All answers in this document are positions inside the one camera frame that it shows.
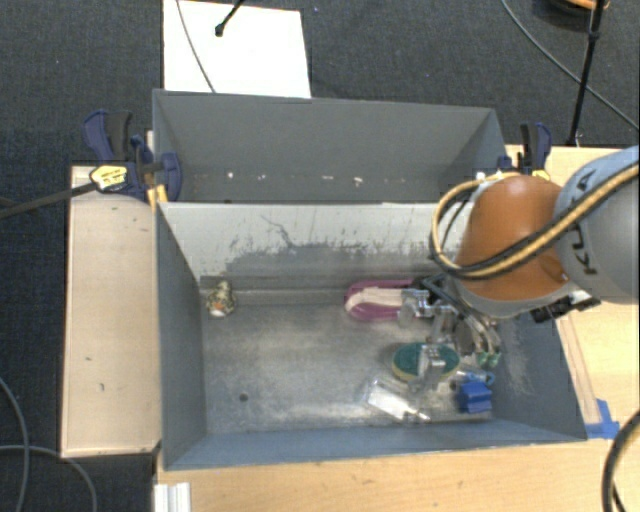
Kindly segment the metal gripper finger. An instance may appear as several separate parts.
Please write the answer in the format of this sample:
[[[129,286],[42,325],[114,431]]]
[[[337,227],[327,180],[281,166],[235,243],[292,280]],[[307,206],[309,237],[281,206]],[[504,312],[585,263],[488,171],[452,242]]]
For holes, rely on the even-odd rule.
[[[398,311],[398,323],[401,328],[408,328],[416,319],[433,317],[431,298],[427,290],[406,289],[401,292],[401,307]]]
[[[416,344],[408,366],[412,393],[435,390],[446,368],[440,345]]]

